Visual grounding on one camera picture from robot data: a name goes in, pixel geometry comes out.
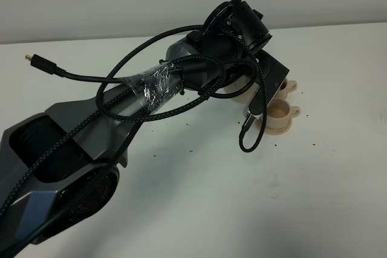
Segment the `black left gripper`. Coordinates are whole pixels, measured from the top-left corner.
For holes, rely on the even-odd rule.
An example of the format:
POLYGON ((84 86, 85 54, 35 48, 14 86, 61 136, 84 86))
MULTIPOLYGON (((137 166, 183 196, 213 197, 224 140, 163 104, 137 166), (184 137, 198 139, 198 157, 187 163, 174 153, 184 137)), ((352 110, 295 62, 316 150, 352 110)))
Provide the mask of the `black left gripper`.
POLYGON ((226 1, 211 12, 202 28, 187 35, 187 43, 196 53, 219 59, 247 57, 241 43, 255 55, 272 37, 262 18, 243 0, 226 1))

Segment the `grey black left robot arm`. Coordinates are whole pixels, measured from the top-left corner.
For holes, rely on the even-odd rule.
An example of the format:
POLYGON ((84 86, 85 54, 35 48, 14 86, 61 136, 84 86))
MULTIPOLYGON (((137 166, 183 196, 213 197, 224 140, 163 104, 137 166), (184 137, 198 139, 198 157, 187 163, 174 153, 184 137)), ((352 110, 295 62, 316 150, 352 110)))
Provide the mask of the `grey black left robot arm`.
POLYGON ((266 84, 259 66, 270 40, 262 14, 243 0, 219 5, 203 25, 182 27, 186 36, 143 73, 106 77, 66 72, 38 55, 30 64, 48 74, 100 84, 88 100, 56 103, 4 131, 1 138, 1 244, 31 233, 34 243, 98 212, 127 165, 127 148, 145 122, 186 112, 217 96, 246 71, 266 84))

